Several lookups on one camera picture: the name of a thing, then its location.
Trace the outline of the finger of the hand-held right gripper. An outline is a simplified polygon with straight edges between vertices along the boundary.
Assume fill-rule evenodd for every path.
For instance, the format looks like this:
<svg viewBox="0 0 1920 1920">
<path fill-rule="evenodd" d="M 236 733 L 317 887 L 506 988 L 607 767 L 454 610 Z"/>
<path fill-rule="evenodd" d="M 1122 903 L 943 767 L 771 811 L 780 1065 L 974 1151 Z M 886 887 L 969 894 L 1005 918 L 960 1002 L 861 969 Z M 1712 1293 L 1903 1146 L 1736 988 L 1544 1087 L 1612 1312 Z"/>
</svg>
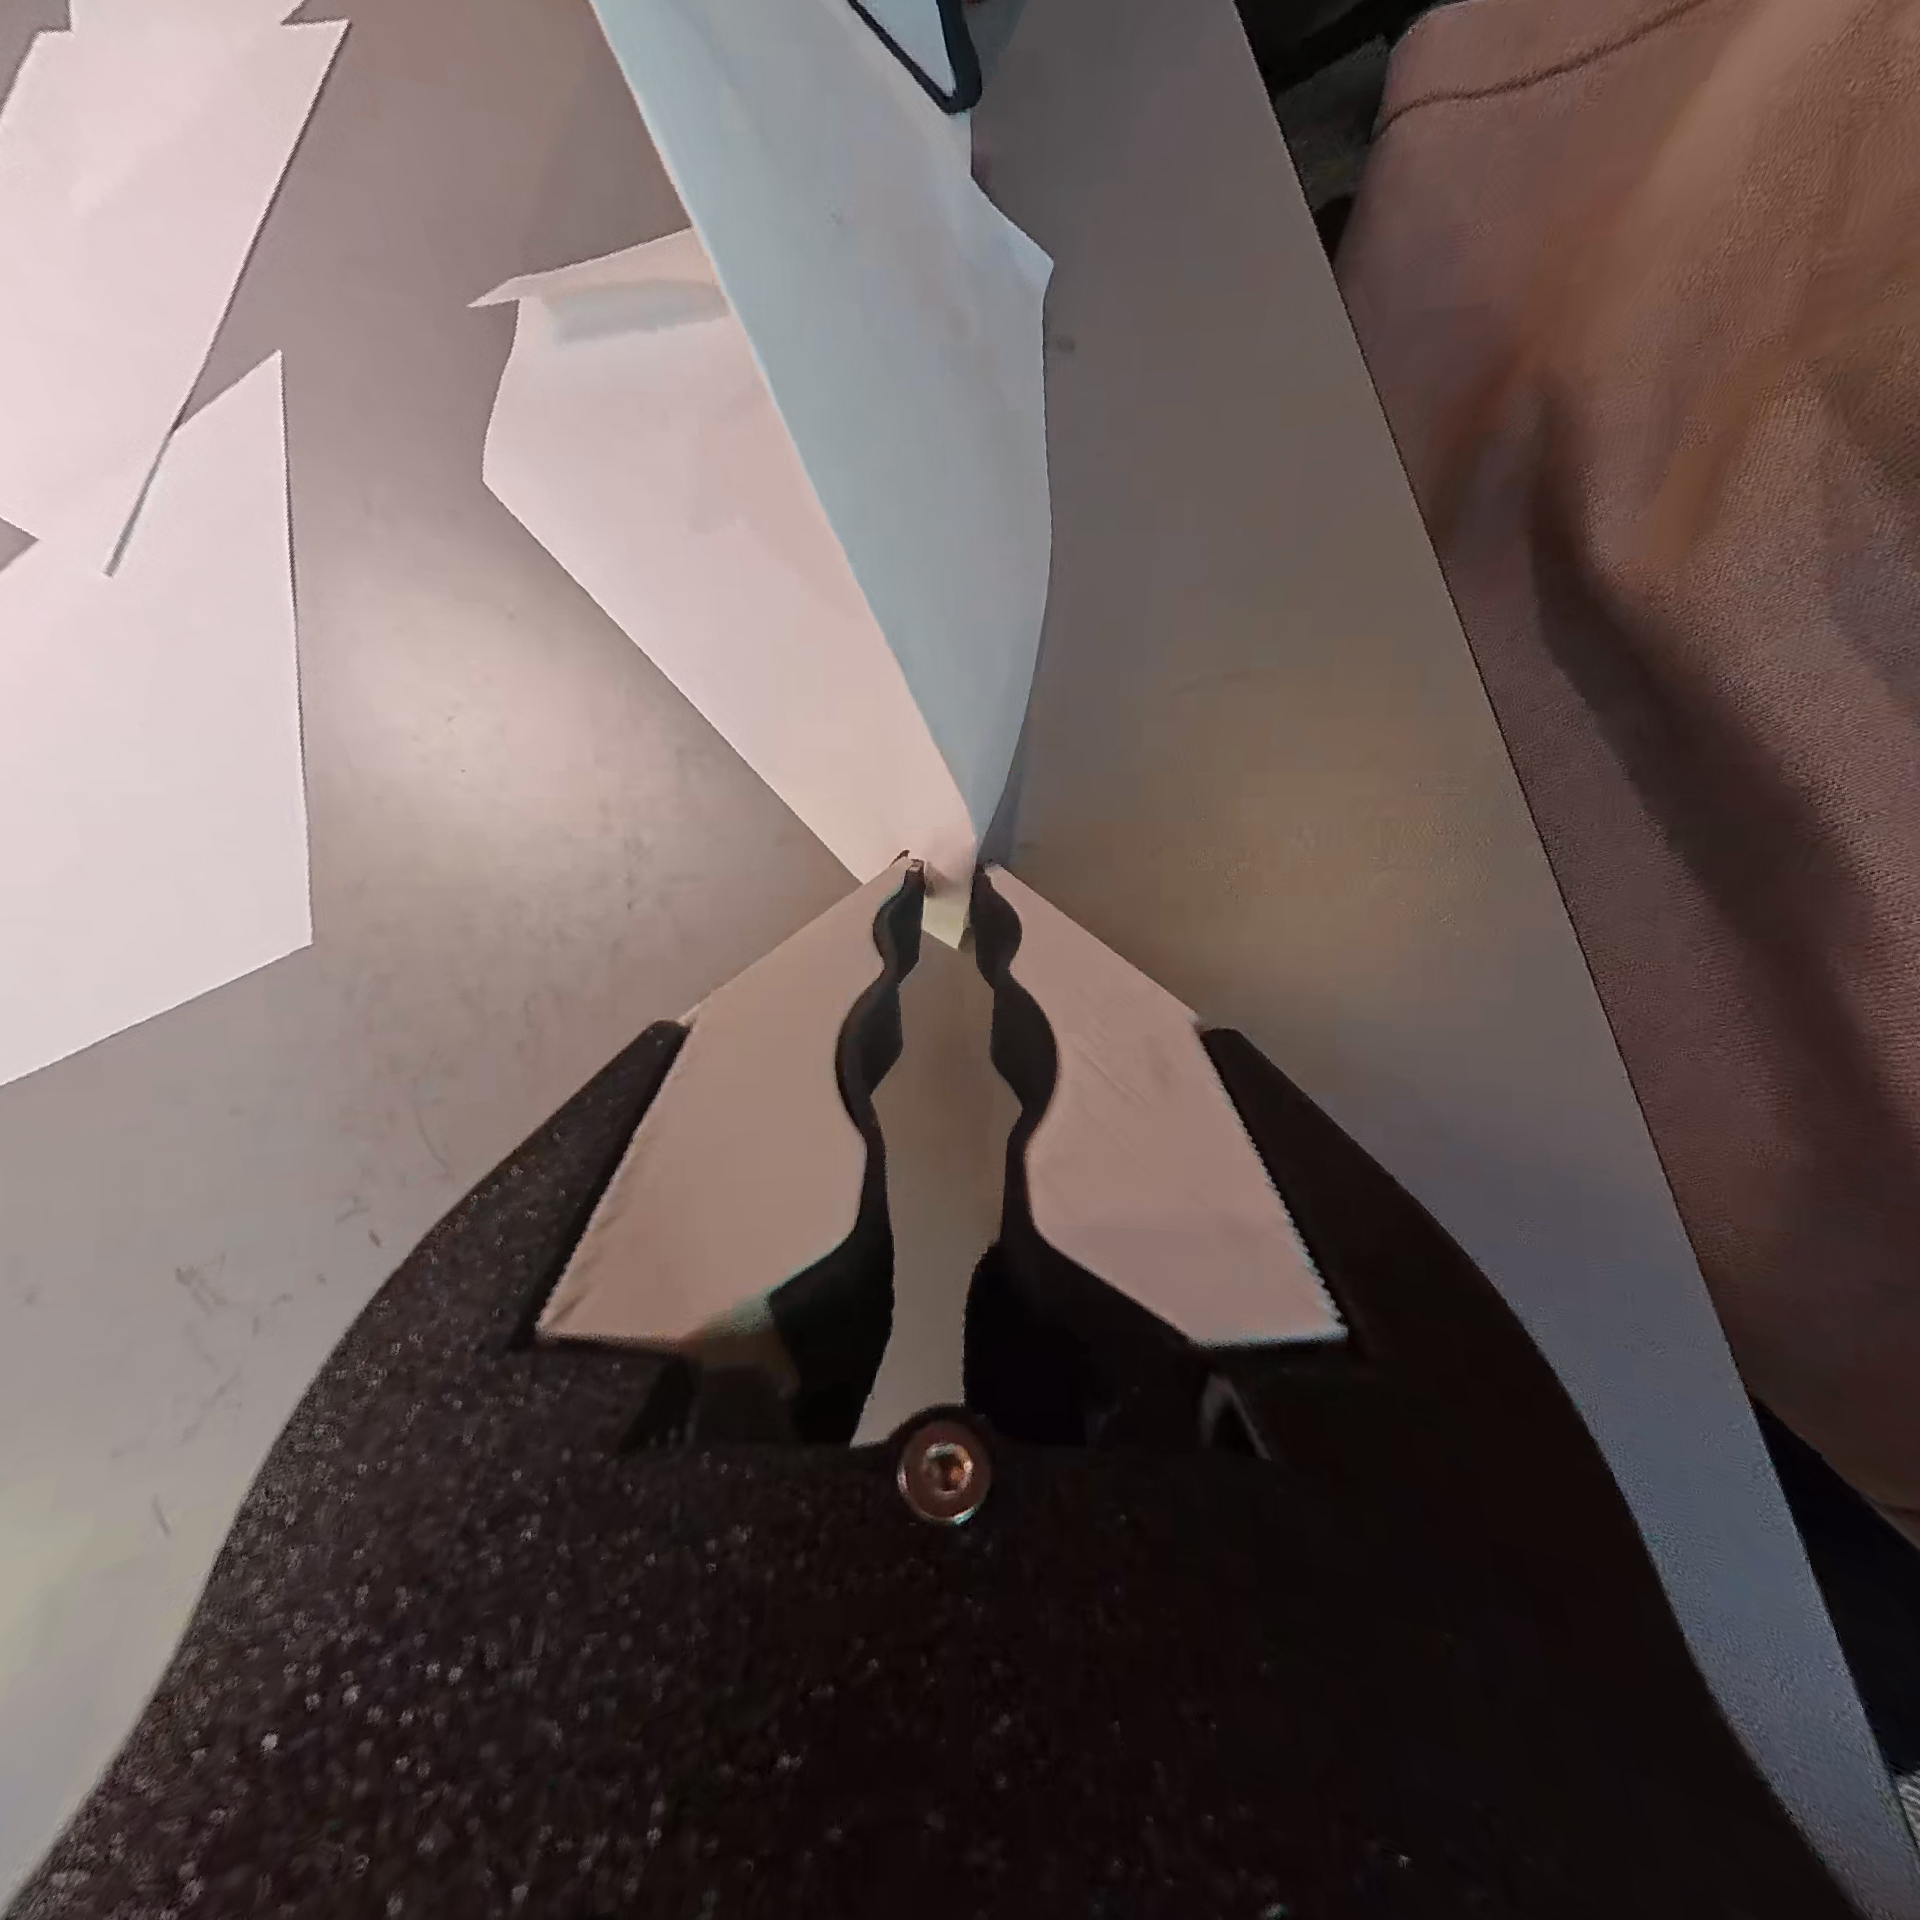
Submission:
<svg viewBox="0 0 1920 1920">
<path fill-rule="evenodd" d="M 967 5 L 849 5 L 943 116 L 969 116 L 983 95 Z"/>
</svg>

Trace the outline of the white paper sheet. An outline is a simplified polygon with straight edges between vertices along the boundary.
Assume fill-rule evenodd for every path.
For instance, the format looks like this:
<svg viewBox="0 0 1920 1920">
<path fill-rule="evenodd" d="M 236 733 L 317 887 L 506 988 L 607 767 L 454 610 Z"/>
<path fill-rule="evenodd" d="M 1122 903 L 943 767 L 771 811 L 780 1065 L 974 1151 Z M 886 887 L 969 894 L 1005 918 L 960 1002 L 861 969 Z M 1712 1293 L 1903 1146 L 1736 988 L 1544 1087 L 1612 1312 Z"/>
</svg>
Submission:
<svg viewBox="0 0 1920 1920">
<path fill-rule="evenodd" d="M 350 22 L 69 5 L 4 102 L 4 523 L 109 571 Z"/>
<path fill-rule="evenodd" d="M 501 285 L 482 482 L 960 946 L 1051 571 L 1051 259 L 849 5 L 593 5 L 686 230 Z"/>
<path fill-rule="evenodd" d="M 280 353 L 4 568 L 4 1082 L 314 940 Z"/>
</svg>

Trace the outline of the person's beige sweatshirt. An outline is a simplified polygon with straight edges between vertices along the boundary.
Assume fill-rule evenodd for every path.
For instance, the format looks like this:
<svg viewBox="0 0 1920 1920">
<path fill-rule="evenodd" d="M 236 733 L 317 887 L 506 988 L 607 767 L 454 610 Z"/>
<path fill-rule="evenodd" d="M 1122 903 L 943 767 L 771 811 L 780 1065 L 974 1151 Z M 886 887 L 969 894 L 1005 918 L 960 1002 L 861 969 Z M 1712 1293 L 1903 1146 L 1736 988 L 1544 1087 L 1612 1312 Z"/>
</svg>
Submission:
<svg viewBox="0 0 1920 1920">
<path fill-rule="evenodd" d="M 1339 292 L 1747 1389 L 1916 1540 L 1916 5 L 1450 5 Z"/>
</svg>

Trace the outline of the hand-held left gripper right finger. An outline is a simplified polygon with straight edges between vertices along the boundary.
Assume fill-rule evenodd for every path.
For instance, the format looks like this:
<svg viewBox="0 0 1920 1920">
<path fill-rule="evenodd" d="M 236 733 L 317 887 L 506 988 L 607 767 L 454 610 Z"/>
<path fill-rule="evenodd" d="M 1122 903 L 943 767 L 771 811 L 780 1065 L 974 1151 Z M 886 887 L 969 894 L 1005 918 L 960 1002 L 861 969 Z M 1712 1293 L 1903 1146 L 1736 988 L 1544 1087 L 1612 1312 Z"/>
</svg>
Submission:
<svg viewBox="0 0 1920 1920">
<path fill-rule="evenodd" d="M 1339 1357 L 1347 1325 L 1198 1016 L 1001 865 L 974 955 L 1018 1116 L 967 1403 L 1018 1445 L 1266 1445 L 1233 1359 Z"/>
</svg>

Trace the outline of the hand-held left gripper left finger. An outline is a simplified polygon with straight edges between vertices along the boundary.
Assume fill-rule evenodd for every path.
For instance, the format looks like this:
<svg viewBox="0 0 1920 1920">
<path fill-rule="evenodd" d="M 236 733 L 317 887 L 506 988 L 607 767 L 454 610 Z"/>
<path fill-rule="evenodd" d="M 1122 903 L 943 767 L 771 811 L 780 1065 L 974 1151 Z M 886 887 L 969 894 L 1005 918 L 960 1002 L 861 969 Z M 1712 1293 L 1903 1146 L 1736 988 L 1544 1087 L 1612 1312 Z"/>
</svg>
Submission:
<svg viewBox="0 0 1920 1920">
<path fill-rule="evenodd" d="M 923 863 L 644 1034 L 647 1105 L 531 1306 L 531 1347 L 656 1364 L 634 1445 L 849 1445 L 896 1324 L 875 1092 Z"/>
</svg>

